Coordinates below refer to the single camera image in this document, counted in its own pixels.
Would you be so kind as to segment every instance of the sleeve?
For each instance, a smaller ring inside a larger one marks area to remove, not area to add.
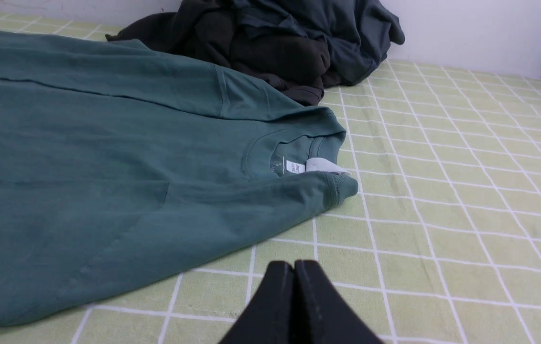
[[[327,211],[357,192],[346,175],[306,172],[209,190],[170,185],[161,209],[147,213],[97,249],[55,298],[16,323],[108,298],[256,244]]]
[[[263,80],[149,50],[139,41],[87,42],[0,32],[0,79],[144,102],[201,116],[274,120],[305,109]]]

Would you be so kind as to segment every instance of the mattress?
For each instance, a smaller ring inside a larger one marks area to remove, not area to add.
[[[119,27],[0,13],[0,30]],[[385,61],[322,102],[360,182],[340,207],[146,288],[0,328],[0,344],[216,343],[269,261],[316,259],[389,344],[541,344],[541,80]]]

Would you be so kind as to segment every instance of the black clothing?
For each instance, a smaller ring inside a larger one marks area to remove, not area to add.
[[[176,13],[145,17],[106,37],[139,39],[152,50],[232,68],[300,104],[317,105],[324,88],[355,85],[375,70],[387,56],[390,39],[404,41],[397,17],[377,0],[360,2],[364,5],[342,0],[286,4],[297,18],[312,11],[314,21],[300,18],[305,26],[299,26],[279,2],[267,8],[262,0],[184,0]],[[360,34],[358,28],[367,31]]]
[[[316,261],[270,262],[247,308],[220,344],[382,344]]]
[[[379,0],[234,0],[234,7],[250,39],[277,32],[322,38],[341,85],[360,83],[386,59],[390,42],[404,43],[398,17]]]

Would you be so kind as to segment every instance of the dark gray clothing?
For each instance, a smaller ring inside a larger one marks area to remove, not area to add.
[[[250,39],[278,32],[323,38],[344,85],[355,85],[404,43],[398,17],[379,0],[234,0]]]

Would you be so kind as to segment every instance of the white grid lines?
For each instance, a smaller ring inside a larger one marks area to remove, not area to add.
[[[253,288],[253,267],[256,263],[256,246],[251,246],[251,256],[249,257],[249,274],[247,277],[247,291],[245,294],[245,304],[251,300],[251,288]]]
[[[177,276],[177,281],[175,281],[175,287],[173,288],[171,300],[168,303],[166,316],[165,316],[164,322],[162,323],[162,329],[161,329],[160,335],[158,336],[158,344],[164,343],[164,338],[166,337],[166,329],[168,329],[168,323],[171,320],[173,308],[175,307],[175,302],[177,301],[177,294],[179,293],[179,287],[181,286],[181,279],[183,279],[183,276],[184,276],[183,273],[179,274],[179,276]]]
[[[344,107],[345,101],[343,99],[343,94],[342,94],[341,87],[338,88],[338,91],[341,92],[340,93],[340,98],[341,98],[341,104],[343,105],[343,114],[346,115],[347,112],[345,111],[345,107]],[[351,131],[349,129],[349,123],[348,122],[346,123],[346,126],[347,126],[347,128],[346,128],[347,129],[347,139],[349,140],[349,144],[351,145],[351,155],[353,157],[353,161],[354,161],[354,164],[355,164],[355,167],[356,167],[357,180],[361,181],[362,178],[360,178],[360,169],[358,168],[356,153],[353,150],[354,149],[353,139],[351,137]],[[368,221],[369,220],[369,214],[368,214],[368,206],[366,204],[366,197],[364,196],[364,188],[362,187],[362,183],[360,183],[360,182],[358,182],[358,194],[360,194],[360,197],[362,198],[362,204],[364,205],[364,214],[365,214],[365,217],[367,219],[366,224],[368,226],[368,234],[370,235],[370,240],[371,240],[371,243],[373,245],[373,248],[376,249],[376,241],[375,241],[375,235],[373,234],[373,227],[371,225],[371,222]],[[393,323],[393,316],[391,315],[391,309],[390,309],[390,305],[389,305],[389,299],[387,298],[387,293],[384,292],[384,290],[386,289],[386,285],[385,285],[385,280],[383,278],[383,271],[381,269],[381,264],[380,264],[380,260],[379,260],[379,254],[376,253],[376,252],[375,252],[375,263],[376,263],[377,271],[378,271],[378,274],[379,274],[379,283],[380,283],[381,291],[382,291],[382,295],[383,295],[383,302],[385,303],[385,306],[386,306],[387,321],[389,322],[391,335],[393,337],[395,337],[396,336],[396,327],[395,327],[395,325]]]

